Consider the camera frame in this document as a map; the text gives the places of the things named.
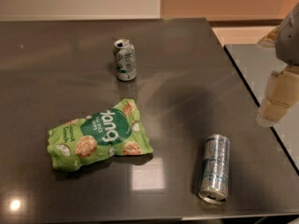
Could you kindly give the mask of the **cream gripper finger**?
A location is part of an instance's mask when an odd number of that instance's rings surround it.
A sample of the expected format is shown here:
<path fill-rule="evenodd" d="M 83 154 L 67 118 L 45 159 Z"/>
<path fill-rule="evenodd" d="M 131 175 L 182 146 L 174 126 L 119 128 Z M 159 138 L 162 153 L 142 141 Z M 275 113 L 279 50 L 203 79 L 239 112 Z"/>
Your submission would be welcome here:
<path fill-rule="evenodd" d="M 288 64 L 268 78 L 264 98 L 258 109 L 257 123 L 262 127 L 277 124 L 299 101 L 299 66 Z"/>
<path fill-rule="evenodd" d="M 277 36 L 278 36 L 278 29 L 279 27 L 275 27 L 274 29 L 272 29 L 267 35 L 265 35 L 263 38 L 261 38 L 257 45 L 262 47 L 262 48 L 270 48 L 272 49 L 275 44 L 276 44 L 276 40 L 277 40 Z"/>

